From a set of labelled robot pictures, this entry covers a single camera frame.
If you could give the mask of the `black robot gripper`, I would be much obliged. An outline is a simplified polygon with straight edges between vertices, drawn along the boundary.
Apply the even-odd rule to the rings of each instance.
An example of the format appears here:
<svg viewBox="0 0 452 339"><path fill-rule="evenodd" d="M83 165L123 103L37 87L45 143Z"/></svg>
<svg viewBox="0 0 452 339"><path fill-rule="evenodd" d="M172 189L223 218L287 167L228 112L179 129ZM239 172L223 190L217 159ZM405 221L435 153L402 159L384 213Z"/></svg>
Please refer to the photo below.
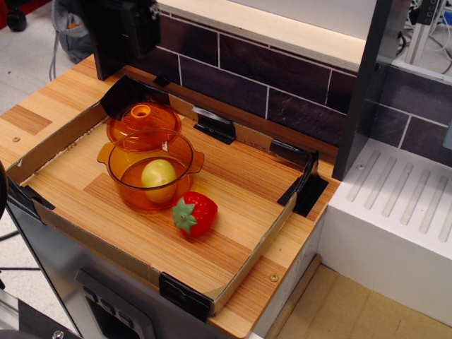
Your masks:
<svg viewBox="0 0 452 339"><path fill-rule="evenodd" d="M119 1L119 12L133 54L135 57L144 57L161 40L157 2Z"/></svg>

